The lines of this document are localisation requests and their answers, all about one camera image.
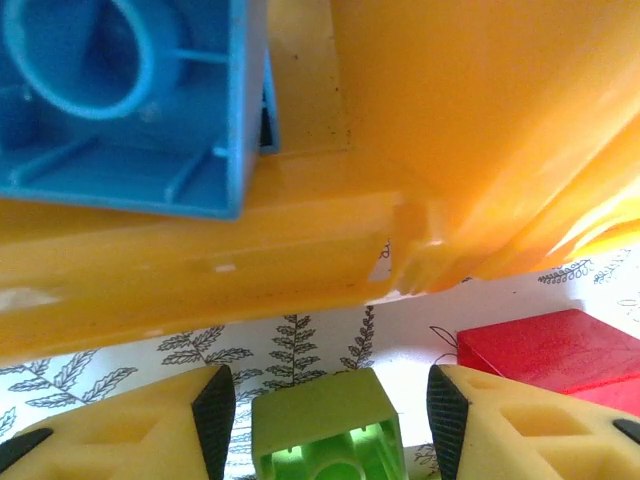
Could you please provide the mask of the blue lego brick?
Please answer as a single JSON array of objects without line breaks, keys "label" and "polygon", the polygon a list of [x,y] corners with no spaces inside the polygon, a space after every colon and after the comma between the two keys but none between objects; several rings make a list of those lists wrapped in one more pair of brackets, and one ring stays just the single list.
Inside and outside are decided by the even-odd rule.
[{"label": "blue lego brick", "polygon": [[267,0],[0,0],[0,197],[233,220],[279,147]]}]

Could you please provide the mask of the square red lego brick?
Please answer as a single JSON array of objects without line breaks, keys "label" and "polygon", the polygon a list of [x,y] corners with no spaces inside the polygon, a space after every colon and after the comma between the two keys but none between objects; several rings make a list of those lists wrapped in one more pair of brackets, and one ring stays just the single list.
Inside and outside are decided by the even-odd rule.
[{"label": "square red lego brick", "polygon": [[640,417],[640,339],[570,309],[463,330],[458,363]]}]

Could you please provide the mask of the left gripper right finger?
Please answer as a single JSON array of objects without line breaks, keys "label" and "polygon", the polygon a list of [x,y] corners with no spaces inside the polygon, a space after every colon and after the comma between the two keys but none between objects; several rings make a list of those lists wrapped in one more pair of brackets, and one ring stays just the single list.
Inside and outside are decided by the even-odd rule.
[{"label": "left gripper right finger", "polygon": [[431,366],[441,480],[640,480],[640,418],[460,365]]}]

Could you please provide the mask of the orange plastic bin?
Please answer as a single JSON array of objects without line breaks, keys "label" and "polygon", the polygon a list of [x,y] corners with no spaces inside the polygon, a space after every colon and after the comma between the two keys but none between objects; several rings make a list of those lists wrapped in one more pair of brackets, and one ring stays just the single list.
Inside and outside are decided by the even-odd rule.
[{"label": "orange plastic bin", "polygon": [[640,241],[640,0],[332,0],[350,139],[410,202],[405,294]]},{"label": "orange plastic bin", "polygon": [[275,0],[284,150],[234,222],[0,200],[0,367],[413,293],[433,237],[392,119],[417,0]]}]

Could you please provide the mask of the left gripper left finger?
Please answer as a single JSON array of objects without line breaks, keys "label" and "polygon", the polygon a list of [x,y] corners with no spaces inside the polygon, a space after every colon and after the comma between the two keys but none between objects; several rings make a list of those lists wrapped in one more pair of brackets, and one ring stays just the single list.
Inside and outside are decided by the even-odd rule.
[{"label": "left gripper left finger", "polygon": [[202,367],[50,416],[0,444],[0,480],[224,480],[236,396]]}]

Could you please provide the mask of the small green lego brick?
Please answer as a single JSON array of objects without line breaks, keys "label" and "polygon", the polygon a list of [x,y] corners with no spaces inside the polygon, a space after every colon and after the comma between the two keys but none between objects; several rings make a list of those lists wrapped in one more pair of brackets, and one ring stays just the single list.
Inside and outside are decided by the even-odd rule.
[{"label": "small green lego brick", "polygon": [[398,414],[370,368],[255,398],[257,480],[409,480]]}]

